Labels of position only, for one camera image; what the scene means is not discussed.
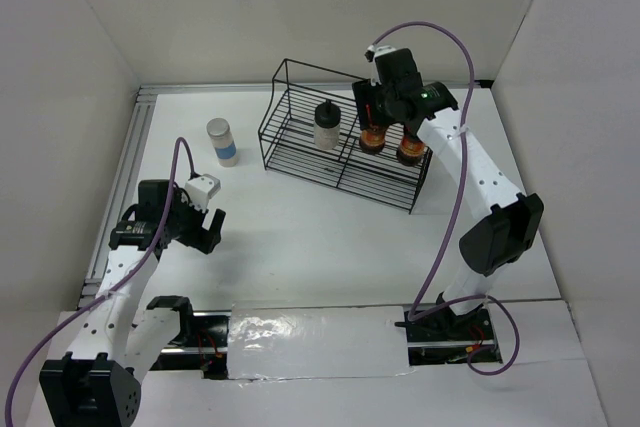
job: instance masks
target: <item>gray cap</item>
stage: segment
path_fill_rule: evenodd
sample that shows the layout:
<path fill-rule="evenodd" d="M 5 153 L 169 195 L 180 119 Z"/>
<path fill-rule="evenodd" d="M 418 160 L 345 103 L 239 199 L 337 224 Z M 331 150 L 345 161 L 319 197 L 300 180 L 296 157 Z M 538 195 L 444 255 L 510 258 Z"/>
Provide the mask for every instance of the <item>gray cap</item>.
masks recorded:
<path fill-rule="evenodd" d="M 229 122 L 220 117 L 210 120 L 207 124 L 207 133 L 209 134 L 209 137 L 222 137 L 226 135 L 229 130 Z"/>

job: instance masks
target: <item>container with blue label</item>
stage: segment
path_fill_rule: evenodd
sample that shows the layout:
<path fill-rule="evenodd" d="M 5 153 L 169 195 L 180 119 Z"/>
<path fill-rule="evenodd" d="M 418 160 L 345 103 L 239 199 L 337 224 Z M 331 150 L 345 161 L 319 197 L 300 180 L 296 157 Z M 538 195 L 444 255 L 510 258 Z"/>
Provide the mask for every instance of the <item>container with blue label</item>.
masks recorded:
<path fill-rule="evenodd" d="M 216 150 L 220 165 L 223 167 L 236 165 L 238 163 L 238 152 L 231 135 L 229 122 L 221 118 L 211 120 L 207 124 L 207 133 L 211 138 L 213 148 Z"/>

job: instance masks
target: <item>salt shaker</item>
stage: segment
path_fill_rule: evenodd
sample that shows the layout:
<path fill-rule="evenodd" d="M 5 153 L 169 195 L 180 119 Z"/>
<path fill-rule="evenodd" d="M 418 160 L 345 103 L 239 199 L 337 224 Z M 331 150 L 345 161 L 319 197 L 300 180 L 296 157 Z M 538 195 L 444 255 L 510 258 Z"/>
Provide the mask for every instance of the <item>salt shaker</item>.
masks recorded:
<path fill-rule="evenodd" d="M 320 150 L 331 150 L 340 141 L 340 107 L 330 100 L 316 107 L 313 137 Z"/>
<path fill-rule="evenodd" d="M 229 122 L 225 119 L 217 118 L 210 120 L 207 124 L 207 133 L 216 150 L 218 162 L 223 167 L 233 167 L 238 163 L 238 152 L 236 144 L 231 135 Z"/>

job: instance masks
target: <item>white bottle with black lid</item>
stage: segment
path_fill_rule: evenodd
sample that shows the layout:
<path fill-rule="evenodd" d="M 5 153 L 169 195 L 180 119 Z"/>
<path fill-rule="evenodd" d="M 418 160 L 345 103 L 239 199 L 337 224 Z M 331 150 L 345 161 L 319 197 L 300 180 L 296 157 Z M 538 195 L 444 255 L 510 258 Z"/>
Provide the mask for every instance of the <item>white bottle with black lid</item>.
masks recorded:
<path fill-rule="evenodd" d="M 331 150 L 340 142 L 340 107 L 330 100 L 316 107 L 314 141 L 320 150 Z"/>

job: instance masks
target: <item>metal wire shelf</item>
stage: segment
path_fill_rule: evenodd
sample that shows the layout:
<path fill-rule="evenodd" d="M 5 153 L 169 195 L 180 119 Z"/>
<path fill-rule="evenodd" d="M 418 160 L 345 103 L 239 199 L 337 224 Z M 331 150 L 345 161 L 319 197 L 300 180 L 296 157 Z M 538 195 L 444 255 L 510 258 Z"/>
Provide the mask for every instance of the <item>metal wire shelf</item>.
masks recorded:
<path fill-rule="evenodd" d="M 271 101 L 258 129 L 265 170 L 315 182 L 333 189 L 387 204 L 411 213 L 424 184 L 432 152 L 427 149 L 422 162 L 407 167 L 396 160 L 402 140 L 400 125 L 387 130 L 386 145 L 377 155 L 362 152 L 360 128 L 353 98 L 293 83 L 290 76 L 304 80 L 331 76 L 338 82 L 360 77 L 315 65 L 284 59 L 272 79 Z M 331 151 L 314 144 L 314 112 L 330 99 L 340 107 L 340 141 Z"/>

